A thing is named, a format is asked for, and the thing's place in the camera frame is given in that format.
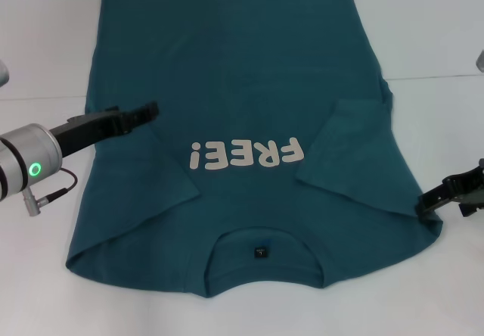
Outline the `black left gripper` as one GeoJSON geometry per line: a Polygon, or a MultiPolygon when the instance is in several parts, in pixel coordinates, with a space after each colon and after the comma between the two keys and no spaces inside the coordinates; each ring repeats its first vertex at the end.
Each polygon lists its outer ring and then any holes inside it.
{"type": "Polygon", "coordinates": [[[160,111],[153,101],[139,108],[120,112],[103,111],[72,117],[63,125],[51,129],[60,146],[62,157],[68,157],[84,148],[154,121],[160,111]]]}

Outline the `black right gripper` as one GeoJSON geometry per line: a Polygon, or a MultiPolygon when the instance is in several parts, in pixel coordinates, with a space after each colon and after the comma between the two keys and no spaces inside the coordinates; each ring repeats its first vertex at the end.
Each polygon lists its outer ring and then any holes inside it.
{"type": "Polygon", "coordinates": [[[483,209],[483,159],[473,170],[451,175],[442,184],[418,197],[415,210],[420,221],[430,219],[435,210],[450,202],[458,203],[463,217],[483,209]]]}

